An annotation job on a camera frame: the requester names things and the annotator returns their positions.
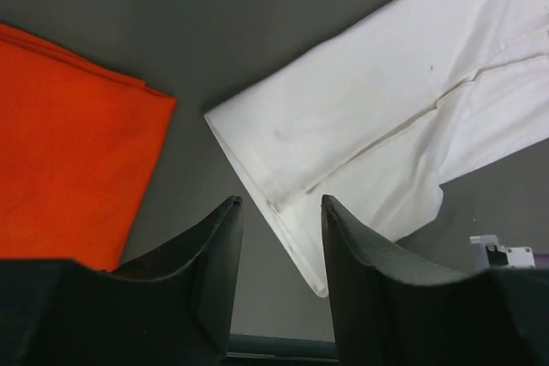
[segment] towel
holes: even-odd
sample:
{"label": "towel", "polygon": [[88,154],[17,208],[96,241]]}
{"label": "towel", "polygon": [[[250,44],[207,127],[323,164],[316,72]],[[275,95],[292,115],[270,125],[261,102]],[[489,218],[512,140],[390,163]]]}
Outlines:
{"label": "towel", "polygon": [[323,194],[396,241],[441,183],[549,137],[548,31],[549,0],[395,0],[205,117],[325,297]]}
{"label": "towel", "polygon": [[118,266],[175,99],[0,24],[0,258]]}

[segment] wrinkled fabric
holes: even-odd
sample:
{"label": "wrinkled fabric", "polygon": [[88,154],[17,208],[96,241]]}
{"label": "wrinkled fabric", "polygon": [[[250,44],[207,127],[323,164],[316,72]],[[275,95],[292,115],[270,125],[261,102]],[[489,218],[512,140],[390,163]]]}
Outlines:
{"label": "wrinkled fabric", "polygon": [[175,98],[0,24],[0,258],[118,266]]}
{"label": "wrinkled fabric", "polygon": [[441,183],[549,137],[548,30],[549,0],[395,0],[205,117],[327,296],[322,194],[395,241]]}

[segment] cloth fold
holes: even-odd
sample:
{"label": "cloth fold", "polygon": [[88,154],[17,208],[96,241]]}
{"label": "cloth fold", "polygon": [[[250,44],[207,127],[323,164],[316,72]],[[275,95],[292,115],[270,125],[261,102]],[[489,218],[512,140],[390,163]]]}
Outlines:
{"label": "cloth fold", "polygon": [[390,240],[441,183],[549,137],[549,0],[395,0],[205,117],[319,296],[320,201]]}
{"label": "cloth fold", "polygon": [[0,258],[118,266],[175,98],[0,24]]}

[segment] gray table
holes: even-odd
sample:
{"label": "gray table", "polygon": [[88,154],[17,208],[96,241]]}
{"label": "gray table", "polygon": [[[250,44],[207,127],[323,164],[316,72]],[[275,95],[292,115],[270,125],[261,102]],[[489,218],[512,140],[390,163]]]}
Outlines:
{"label": "gray table", "polygon": [[[301,279],[202,114],[390,0],[0,0],[0,18],[178,98],[124,259],[193,225],[229,195],[245,202],[234,333],[333,341],[329,301]],[[445,185],[439,219],[401,243],[471,268],[468,235],[549,250],[549,145]]]}

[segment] folded white cloth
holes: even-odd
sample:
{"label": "folded white cloth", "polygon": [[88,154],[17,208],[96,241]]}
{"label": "folded white cloth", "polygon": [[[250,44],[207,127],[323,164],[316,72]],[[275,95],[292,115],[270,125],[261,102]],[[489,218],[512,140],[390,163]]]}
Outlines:
{"label": "folded white cloth", "polygon": [[327,296],[322,194],[395,241],[441,183],[549,137],[549,0],[395,0],[205,117]]}

